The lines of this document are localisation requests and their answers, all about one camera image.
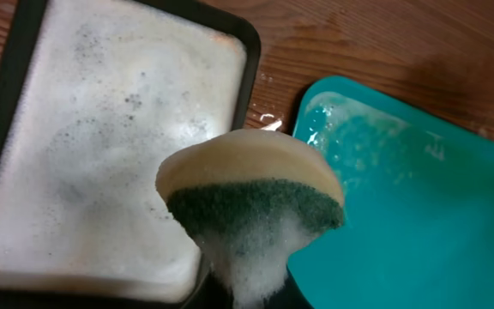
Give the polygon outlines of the green yellow sponge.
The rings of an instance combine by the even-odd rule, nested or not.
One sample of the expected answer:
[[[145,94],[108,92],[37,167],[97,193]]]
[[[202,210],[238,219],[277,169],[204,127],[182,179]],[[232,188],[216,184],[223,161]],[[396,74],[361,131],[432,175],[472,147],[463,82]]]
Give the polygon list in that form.
[[[155,188],[232,308],[268,308],[289,257],[345,221],[332,168],[278,131],[234,130],[179,150],[161,163]]]

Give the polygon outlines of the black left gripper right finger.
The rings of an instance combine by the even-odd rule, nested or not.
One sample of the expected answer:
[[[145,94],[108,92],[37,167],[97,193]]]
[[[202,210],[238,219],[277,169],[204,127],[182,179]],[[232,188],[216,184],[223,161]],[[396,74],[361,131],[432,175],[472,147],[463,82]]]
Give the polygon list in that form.
[[[268,299],[268,309],[313,309],[313,306],[303,296],[290,270],[287,270],[283,287]]]

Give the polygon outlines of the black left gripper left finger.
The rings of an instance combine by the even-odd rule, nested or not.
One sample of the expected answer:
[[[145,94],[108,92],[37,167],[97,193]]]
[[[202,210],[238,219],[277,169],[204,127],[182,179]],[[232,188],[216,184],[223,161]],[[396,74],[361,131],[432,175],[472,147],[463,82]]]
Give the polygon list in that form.
[[[201,257],[196,284],[180,309],[232,309],[233,297],[216,278],[212,264]]]

